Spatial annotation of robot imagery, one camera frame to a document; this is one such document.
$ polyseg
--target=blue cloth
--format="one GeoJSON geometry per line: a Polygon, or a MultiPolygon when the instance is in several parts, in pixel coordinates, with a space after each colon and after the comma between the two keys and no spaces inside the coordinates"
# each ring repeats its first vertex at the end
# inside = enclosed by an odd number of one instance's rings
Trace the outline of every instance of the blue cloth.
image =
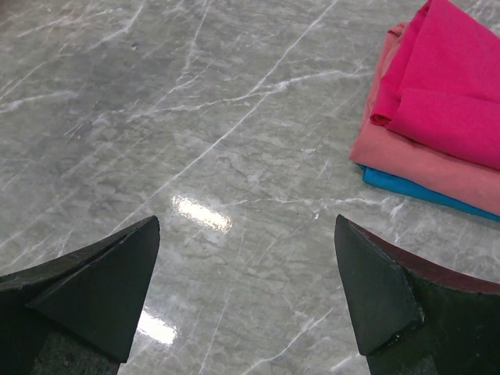
{"type": "Polygon", "coordinates": [[[409,195],[410,197],[437,203],[439,205],[447,205],[448,207],[459,209],[465,213],[472,213],[473,215],[486,217],[487,219],[494,221],[500,221],[500,216],[496,216],[490,212],[484,211],[483,209],[472,207],[464,202],[450,198],[447,195],[429,190],[410,180],[406,180],[380,170],[375,170],[367,166],[361,166],[361,168],[363,169],[362,180],[367,184],[389,190],[394,193],[409,195]]]}

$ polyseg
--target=dark object in corner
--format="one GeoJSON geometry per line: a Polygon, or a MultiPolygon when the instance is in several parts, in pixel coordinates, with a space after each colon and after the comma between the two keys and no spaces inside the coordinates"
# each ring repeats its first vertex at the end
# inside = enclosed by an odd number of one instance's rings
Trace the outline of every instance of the dark object in corner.
{"type": "Polygon", "coordinates": [[[372,375],[500,374],[500,284],[438,266],[343,216],[335,249],[372,375]]]}
{"type": "Polygon", "coordinates": [[[0,374],[115,375],[128,359],[158,249],[152,216],[0,277],[0,374]]]}

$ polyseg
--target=marble surface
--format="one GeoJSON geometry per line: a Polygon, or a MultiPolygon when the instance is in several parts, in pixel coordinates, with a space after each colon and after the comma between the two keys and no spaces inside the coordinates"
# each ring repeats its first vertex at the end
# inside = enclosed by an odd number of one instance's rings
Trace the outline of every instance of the marble surface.
{"type": "MultiPolygon", "coordinates": [[[[368,374],[337,214],[500,282],[500,226],[348,160],[384,32],[421,0],[1,0],[0,274],[156,214],[132,374],[368,374]]],[[[458,0],[500,33],[500,3],[458,0]]]]}

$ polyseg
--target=coral folded fabric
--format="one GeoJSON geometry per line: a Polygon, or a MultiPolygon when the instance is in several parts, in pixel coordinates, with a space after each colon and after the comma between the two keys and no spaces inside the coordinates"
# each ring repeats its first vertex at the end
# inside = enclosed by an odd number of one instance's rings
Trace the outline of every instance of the coral folded fabric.
{"type": "Polygon", "coordinates": [[[429,0],[382,77],[372,123],[500,170],[500,38],[448,0],[429,0]]]}
{"type": "Polygon", "coordinates": [[[370,122],[380,80],[397,55],[405,32],[411,31],[407,26],[408,24],[401,23],[391,28],[386,35],[366,100],[361,130],[352,146],[350,159],[500,216],[498,170],[433,150],[370,122]]]}
{"type": "Polygon", "coordinates": [[[424,201],[437,203],[439,205],[446,205],[454,209],[459,209],[465,213],[471,213],[485,217],[490,220],[500,221],[500,216],[493,215],[483,209],[477,209],[471,205],[467,205],[456,199],[447,197],[446,195],[439,194],[415,184],[412,181],[405,180],[404,178],[393,176],[392,174],[374,170],[366,166],[362,167],[362,180],[367,184],[376,186],[377,188],[392,191],[394,193],[409,195],[410,197],[423,199],[424,201]]]}

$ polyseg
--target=magenta folded fabric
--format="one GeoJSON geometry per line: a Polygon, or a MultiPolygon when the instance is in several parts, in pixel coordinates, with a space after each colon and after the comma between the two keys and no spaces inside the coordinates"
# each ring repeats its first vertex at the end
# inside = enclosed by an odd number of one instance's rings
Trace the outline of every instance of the magenta folded fabric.
{"type": "Polygon", "coordinates": [[[434,150],[500,170],[500,38],[448,0],[408,25],[371,120],[434,150]]]}
{"type": "Polygon", "coordinates": [[[408,30],[406,23],[400,23],[386,35],[366,100],[361,130],[349,158],[500,216],[500,171],[437,152],[370,122],[380,79],[398,54],[408,30]]]}

